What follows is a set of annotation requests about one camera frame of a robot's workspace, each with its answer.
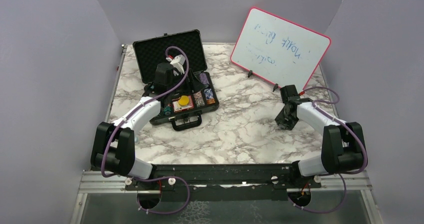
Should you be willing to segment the yellow round button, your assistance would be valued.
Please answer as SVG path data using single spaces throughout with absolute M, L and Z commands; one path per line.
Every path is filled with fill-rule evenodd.
M 186 95 L 182 95 L 177 102 L 180 106 L 187 106 L 190 103 L 190 98 Z

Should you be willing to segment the red playing card deck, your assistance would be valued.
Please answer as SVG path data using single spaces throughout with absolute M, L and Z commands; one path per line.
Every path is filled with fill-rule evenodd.
M 189 95 L 182 95 L 178 99 L 172 101 L 173 111 L 175 113 L 190 110 L 195 107 L 193 99 Z

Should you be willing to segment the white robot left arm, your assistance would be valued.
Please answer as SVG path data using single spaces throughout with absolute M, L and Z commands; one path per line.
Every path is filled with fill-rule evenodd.
M 136 158 L 135 134 L 139 132 L 161 110 L 160 99 L 177 90 L 188 78 L 190 64 L 186 61 L 184 75 L 171 89 L 156 95 L 147 95 L 127 114 L 112 123 L 101 122 L 96 129 L 91 164 L 100 168 L 101 175 L 109 178 L 115 175 L 138 178 L 144 189 L 157 184 L 153 165 Z

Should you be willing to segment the black poker set case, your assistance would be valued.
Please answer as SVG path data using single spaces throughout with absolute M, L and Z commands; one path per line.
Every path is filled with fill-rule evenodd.
M 165 33 L 160 37 L 135 41 L 132 46 L 139 67 L 141 80 L 142 72 L 150 71 L 151 69 L 154 70 L 157 64 L 169 63 L 166 60 L 168 56 L 175 57 L 177 55 L 183 55 L 186 58 L 183 65 L 184 69 L 186 68 L 186 61 L 188 61 L 189 68 L 193 71 L 194 75 L 199 80 L 200 73 L 207 74 L 210 83 L 209 89 L 212 89 L 216 101 L 216 103 L 207 104 L 204 95 L 204 90 L 206 89 L 204 85 L 204 89 L 201 92 L 205 105 L 197 107 L 193 96 L 194 93 L 191 92 L 188 86 L 188 81 L 185 80 L 184 90 L 159 100 L 161 109 L 159 114 L 150 120 L 152 125 L 157 126 L 165 123 L 171 123 L 175 131 L 184 131 L 198 127 L 202 123 L 203 114 L 214 112 L 218 109 L 220 103 L 213 86 L 211 76 L 207 72 L 208 66 L 206 63 L 206 57 L 204 54 L 201 34 L 199 30 L 195 29 L 175 34 Z M 172 101 L 183 95 L 192 97 L 194 108 L 180 112 L 174 112 Z M 172 106 L 172 114 L 164 115 L 163 109 L 168 104 Z

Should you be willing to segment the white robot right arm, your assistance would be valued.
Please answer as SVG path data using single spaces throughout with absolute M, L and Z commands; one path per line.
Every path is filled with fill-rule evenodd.
M 336 118 L 318 106 L 319 99 L 303 97 L 295 85 L 280 88 L 284 104 L 275 118 L 282 130 L 292 130 L 298 121 L 311 126 L 322 136 L 321 153 L 317 156 L 294 161 L 288 174 L 289 183 L 300 188 L 309 177 L 333 174 L 358 174 L 368 165 L 368 155 L 362 126 Z

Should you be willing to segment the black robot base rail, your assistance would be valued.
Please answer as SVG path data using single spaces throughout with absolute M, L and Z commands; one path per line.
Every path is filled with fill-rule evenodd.
M 125 190 L 142 199 L 163 202 L 286 201 L 288 193 L 319 189 L 312 176 L 302 177 L 292 164 L 159 164 L 147 182 L 126 181 Z

